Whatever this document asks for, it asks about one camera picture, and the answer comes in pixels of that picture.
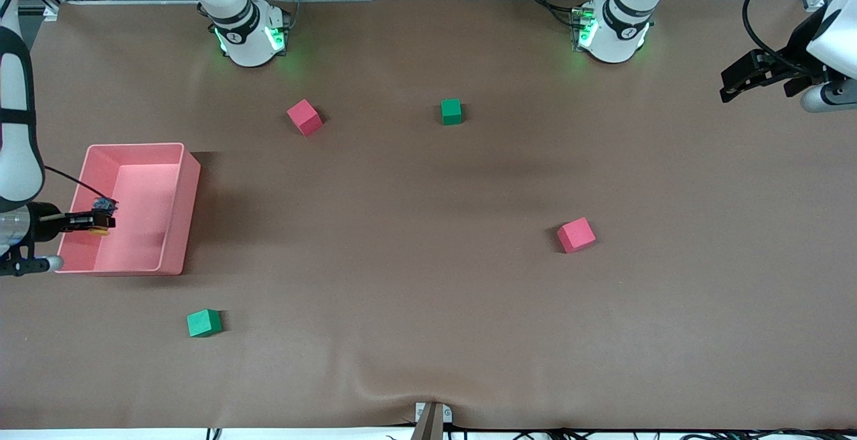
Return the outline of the brown table mat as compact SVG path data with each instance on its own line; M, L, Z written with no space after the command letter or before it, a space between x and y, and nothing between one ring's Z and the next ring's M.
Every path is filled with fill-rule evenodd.
M426 400L475 429L857 429L857 111L723 104L740 8L664 0L606 65L531 0L316 1L245 70L193 5L63 6L31 49L45 161L180 142L201 181L178 276L0 279L0 429ZM190 338L203 309L223 331Z

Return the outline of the orange-capped black push button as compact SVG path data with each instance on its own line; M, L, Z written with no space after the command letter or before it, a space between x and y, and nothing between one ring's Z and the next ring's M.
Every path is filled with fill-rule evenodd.
M98 236L109 235L110 230L116 227L116 220L113 215L118 208L119 203L110 197L95 199L91 210L94 223L89 227L88 232Z

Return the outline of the pink plastic bin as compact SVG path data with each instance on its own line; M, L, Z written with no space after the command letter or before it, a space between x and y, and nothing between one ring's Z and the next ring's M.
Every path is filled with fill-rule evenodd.
M103 193L116 201L116 226L107 234L62 235L60 272L180 275L200 175L200 163L180 142L89 146L70 209L89 211Z

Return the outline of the pink foam cube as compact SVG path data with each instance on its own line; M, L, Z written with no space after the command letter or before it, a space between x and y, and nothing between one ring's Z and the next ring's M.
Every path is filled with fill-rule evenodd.
M566 253L584 250L597 241L597 236L592 230L590 222L585 217L577 218L572 222L563 224L557 230L561 250Z
M287 110L287 116L302 136L309 136L323 126L321 114L307 99L302 99Z

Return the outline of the metal clamp bracket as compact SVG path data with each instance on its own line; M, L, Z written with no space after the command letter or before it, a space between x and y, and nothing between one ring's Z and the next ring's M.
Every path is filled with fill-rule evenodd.
M440 402L418 402L410 440L448 440L446 426L452 424L452 407Z

